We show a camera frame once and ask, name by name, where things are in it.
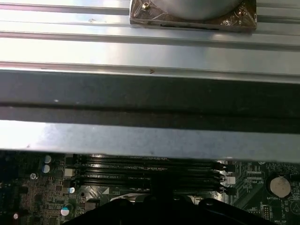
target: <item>electrolytic capacitor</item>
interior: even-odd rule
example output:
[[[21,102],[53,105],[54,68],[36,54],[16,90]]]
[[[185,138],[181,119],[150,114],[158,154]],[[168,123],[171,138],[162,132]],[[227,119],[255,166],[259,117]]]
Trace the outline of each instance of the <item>electrolytic capacitor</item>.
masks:
[[[44,163],[48,164],[48,163],[51,163],[51,161],[52,161],[51,156],[46,155],[45,158],[44,158]]]
[[[42,166],[42,172],[43,173],[49,173],[50,172],[50,166],[48,164],[45,164]]]
[[[74,207],[72,204],[66,204],[62,209],[60,210],[60,213],[62,216],[66,217],[73,213]]]

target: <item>green circuit board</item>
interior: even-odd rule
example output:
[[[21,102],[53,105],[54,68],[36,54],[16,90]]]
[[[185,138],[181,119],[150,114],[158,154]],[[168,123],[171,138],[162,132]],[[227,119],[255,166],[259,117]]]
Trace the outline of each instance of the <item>green circuit board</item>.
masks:
[[[108,185],[80,185],[70,188],[69,180],[75,170],[67,168],[67,161],[73,156],[50,155],[52,161],[48,163],[50,169],[47,172],[43,171],[47,154],[16,152],[8,160],[11,165],[9,170],[14,168],[16,174],[12,181],[0,183],[0,197],[6,196],[6,203],[10,203],[5,206],[0,203],[0,215],[5,212],[5,207],[13,208],[18,205],[28,211],[28,216],[19,218],[21,225],[60,225],[117,196],[134,192],[132,188]],[[195,203],[206,197],[214,197],[276,224],[300,225],[300,182],[297,181],[300,165],[269,162],[225,163],[232,168],[225,177],[234,178],[234,181],[225,180],[224,184],[235,188],[235,194],[199,190],[196,195],[191,196]],[[289,182],[290,191],[287,196],[278,197],[268,188],[274,174],[296,177],[296,180]],[[63,215],[61,210],[66,205],[71,205],[72,210],[68,215]]]

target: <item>metal rail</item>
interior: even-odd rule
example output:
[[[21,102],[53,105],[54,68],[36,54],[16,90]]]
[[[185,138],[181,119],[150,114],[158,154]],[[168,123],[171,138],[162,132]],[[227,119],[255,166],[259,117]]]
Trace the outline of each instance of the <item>metal rail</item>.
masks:
[[[2,0],[1,67],[299,83],[299,1],[257,5],[239,34],[132,28],[128,0]]]

